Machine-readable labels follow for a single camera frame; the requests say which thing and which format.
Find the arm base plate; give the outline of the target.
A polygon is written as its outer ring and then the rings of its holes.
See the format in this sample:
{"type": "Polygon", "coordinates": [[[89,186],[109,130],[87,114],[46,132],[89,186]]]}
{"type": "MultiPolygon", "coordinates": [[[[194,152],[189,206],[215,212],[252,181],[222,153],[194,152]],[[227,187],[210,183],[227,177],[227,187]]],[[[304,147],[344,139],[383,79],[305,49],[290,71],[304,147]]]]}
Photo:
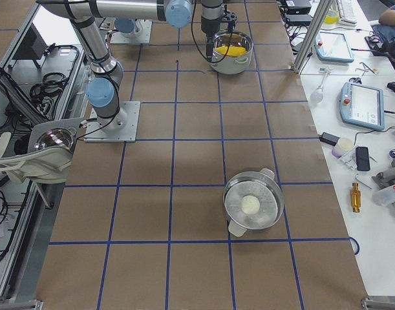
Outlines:
{"type": "Polygon", "coordinates": [[[116,18],[111,34],[111,44],[149,44],[153,22],[147,19],[116,18]]]}
{"type": "Polygon", "coordinates": [[[140,115],[139,101],[121,101],[120,111],[110,125],[109,120],[97,119],[88,122],[83,140],[87,143],[117,143],[136,141],[140,115]]]}

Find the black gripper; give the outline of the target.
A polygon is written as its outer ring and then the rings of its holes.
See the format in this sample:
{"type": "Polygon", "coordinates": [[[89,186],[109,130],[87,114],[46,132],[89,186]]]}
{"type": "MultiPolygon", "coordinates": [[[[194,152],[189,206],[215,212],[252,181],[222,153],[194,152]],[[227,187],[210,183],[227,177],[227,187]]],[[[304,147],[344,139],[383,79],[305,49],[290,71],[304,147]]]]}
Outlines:
{"type": "Polygon", "coordinates": [[[216,32],[206,32],[206,61],[212,62],[213,60],[213,46],[215,42],[216,32]]]}

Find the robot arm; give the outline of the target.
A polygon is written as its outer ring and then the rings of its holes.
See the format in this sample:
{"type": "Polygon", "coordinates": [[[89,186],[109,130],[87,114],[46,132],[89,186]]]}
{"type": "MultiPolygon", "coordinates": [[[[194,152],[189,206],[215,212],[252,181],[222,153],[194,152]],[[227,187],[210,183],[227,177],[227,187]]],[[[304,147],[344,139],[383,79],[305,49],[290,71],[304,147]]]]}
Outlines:
{"type": "Polygon", "coordinates": [[[157,20],[183,28],[194,21],[196,1],[39,1],[39,5],[70,21],[91,62],[94,78],[88,82],[85,96],[95,112],[96,126],[82,137],[85,141],[134,140],[139,104],[120,101],[123,67],[112,56],[96,20],[157,20]]]}

